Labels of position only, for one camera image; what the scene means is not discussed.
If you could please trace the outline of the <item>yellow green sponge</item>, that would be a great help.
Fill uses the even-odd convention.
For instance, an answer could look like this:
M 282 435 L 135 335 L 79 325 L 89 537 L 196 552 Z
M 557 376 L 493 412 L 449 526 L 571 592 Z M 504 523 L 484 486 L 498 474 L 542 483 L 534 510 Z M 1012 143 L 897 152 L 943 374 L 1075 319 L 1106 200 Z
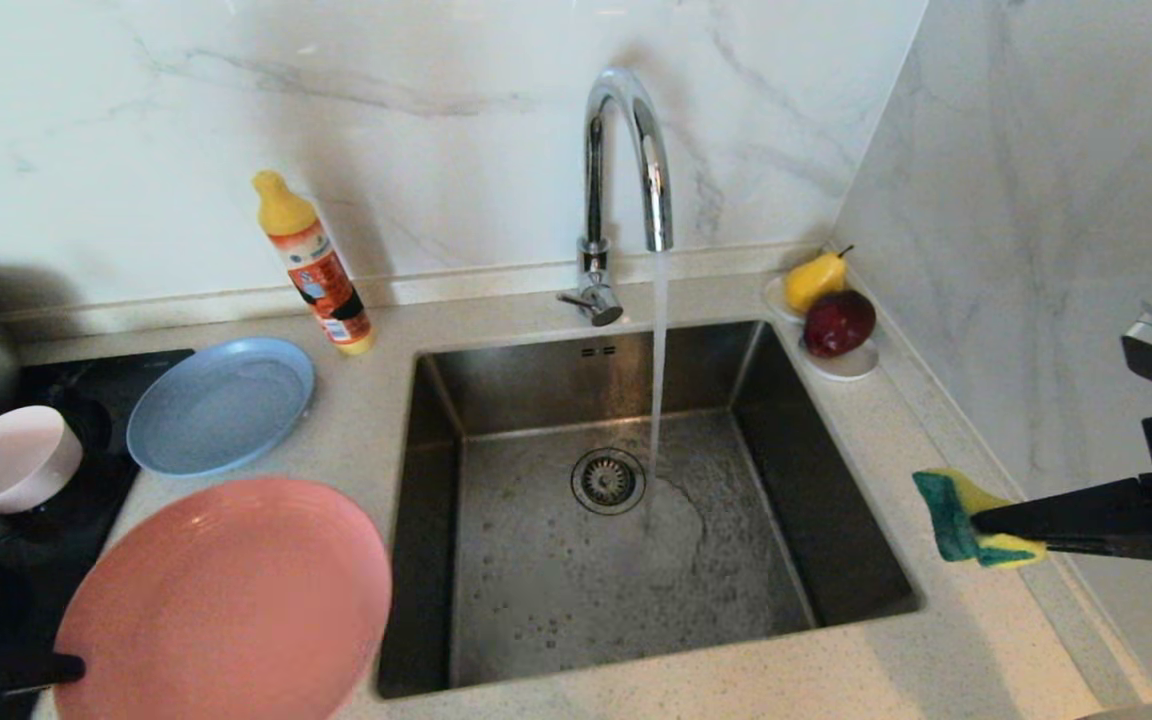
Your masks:
M 946 562 L 973 561 L 986 569 L 1015 569 L 1047 559 L 1047 544 L 1007 533 L 986 533 L 973 525 L 982 511 L 1005 509 L 1011 502 L 979 488 L 967 475 L 952 468 L 911 473 Z

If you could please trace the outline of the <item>pink bowl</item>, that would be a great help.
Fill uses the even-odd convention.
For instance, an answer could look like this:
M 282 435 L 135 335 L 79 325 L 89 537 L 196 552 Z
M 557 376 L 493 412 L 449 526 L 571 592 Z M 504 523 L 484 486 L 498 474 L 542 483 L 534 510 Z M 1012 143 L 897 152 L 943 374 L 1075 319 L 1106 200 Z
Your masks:
M 84 450 L 65 416 L 26 406 L 0 416 L 0 515 L 29 511 L 58 495 Z

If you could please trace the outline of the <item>pink plate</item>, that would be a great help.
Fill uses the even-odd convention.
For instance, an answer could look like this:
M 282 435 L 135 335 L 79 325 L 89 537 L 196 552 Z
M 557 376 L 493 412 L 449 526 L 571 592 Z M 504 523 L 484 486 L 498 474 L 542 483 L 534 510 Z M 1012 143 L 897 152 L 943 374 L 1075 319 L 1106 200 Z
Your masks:
M 232 480 L 142 520 L 65 611 L 86 674 L 59 720 L 333 720 L 391 611 L 387 547 L 353 498 L 291 477 Z

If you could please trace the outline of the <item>blue grey plate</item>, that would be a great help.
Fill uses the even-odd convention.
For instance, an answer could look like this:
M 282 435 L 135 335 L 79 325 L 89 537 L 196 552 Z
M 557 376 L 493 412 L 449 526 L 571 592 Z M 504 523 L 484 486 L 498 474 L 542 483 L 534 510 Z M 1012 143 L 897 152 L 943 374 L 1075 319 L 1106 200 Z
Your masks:
M 256 336 L 214 344 L 143 392 L 126 445 L 142 468 L 165 477 L 242 468 L 291 435 L 314 386 L 314 361 L 291 341 Z

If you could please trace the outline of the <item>yellow orange dish soap bottle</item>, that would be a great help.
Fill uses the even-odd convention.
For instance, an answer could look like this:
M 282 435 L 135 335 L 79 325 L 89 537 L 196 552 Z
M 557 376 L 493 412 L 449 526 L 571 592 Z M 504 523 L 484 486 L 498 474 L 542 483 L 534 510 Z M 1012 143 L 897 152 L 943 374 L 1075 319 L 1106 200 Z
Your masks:
M 252 185 L 257 222 L 325 336 L 342 354 L 366 354 L 376 342 L 372 323 L 314 205 L 274 170 L 256 173 Z

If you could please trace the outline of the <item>chrome gooseneck faucet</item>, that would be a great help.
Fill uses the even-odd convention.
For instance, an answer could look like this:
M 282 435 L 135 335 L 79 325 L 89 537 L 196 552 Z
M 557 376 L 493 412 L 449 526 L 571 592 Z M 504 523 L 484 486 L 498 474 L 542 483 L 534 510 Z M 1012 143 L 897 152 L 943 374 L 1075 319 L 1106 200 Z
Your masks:
M 608 67 L 594 78 L 588 94 L 582 135 L 584 150 L 584 233 L 577 242 L 579 285 L 576 291 L 559 293 L 558 300 L 577 306 L 594 328 L 617 323 L 623 306 L 611 283 L 611 242 L 604 236 L 605 109 L 620 111 L 634 141 L 637 182 L 643 202 L 647 252 L 668 252 L 675 247 L 673 182 L 664 129 L 646 88 L 626 67 Z

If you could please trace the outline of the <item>round metal sink strainer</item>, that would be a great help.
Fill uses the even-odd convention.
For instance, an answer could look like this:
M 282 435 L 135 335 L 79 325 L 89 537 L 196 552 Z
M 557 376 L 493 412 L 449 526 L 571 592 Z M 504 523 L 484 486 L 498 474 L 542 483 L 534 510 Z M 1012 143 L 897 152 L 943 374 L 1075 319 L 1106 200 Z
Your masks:
M 573 497 L 588 511 L 614 516 L 635 509 L 646 491 L 641 461 L 621 448 L 589 450 L 573 465 Z

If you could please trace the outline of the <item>stainless steel sink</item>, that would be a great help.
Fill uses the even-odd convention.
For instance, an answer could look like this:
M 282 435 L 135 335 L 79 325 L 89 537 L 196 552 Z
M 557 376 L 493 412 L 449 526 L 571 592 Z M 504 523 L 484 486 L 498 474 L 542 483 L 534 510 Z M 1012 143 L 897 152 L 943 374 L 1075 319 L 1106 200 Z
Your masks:
M 414 361 L 378 691 L 387 700 L 918 611 L 770 323 Z M 635 509 L 573 497 L 630 452 Z

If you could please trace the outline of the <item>small white fruit dish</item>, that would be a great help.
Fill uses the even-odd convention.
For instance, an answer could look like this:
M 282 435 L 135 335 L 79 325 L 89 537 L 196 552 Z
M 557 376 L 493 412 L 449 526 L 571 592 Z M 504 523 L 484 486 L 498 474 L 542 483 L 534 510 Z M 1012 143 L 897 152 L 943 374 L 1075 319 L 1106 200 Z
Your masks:
M 874 340 L 867 340 L 851 353 L 838 357 L 818 357 L 809 354 L 803 338 L 805 316 L 796 313 L 791 306 L 786 304 L 783 275 L 773 275 L 764 285 L 761 300 L 772 310 L 772 313 L 776 314 L 778 319 L 791 325 L 797 355 L 801 359 L 806 361 L 814 374 L 827 379 L 827 381 L 861 381 L 861 379 L 874 373 L 878 365 L 881 364 L 881 351 L 879 351 Z

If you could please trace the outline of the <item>dark red apple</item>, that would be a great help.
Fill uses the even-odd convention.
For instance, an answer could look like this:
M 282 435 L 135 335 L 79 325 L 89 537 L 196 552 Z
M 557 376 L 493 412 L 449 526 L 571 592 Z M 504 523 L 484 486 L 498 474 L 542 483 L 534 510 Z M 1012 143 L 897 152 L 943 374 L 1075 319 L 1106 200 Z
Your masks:
M 827 293 L 808 311 L 803 343 L 814 357 L 840 357 L 867 342 L 876 325 L 876 306 L 863 293 Z

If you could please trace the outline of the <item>black induction cooktop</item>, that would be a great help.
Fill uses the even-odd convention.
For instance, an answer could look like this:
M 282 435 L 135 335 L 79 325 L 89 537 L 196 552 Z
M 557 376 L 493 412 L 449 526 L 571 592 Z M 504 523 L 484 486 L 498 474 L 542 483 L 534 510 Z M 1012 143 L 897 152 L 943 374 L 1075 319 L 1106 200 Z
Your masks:
M 111 452 L 119 462 L 101 475 L 109 480 L 109 488 L 82 514 L 79 525 L 65 526 L 63 536 L 52 543 L 0 544 L 0 651 L 50 651 L 55 646 L 65 611 L 99 561 L 141 473 L 126 445 L 134 406 L 152 382 L 188 356 L 189 350 L 180 348 L 23 370 L 13 407 L 94 401 L 113 420 Z

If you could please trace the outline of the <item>yellow pear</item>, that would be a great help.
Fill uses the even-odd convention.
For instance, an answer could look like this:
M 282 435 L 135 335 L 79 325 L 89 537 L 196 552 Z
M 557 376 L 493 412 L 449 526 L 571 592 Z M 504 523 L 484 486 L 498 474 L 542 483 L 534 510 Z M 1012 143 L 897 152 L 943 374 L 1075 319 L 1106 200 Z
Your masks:
M 783 300 L 791 313 L 808 314 L 817 300 L 828 293 L 846 290 L 846 255 L 852 247 L 840 252 L 823 252 L 813 260 L 791 270 L 783 279 Z

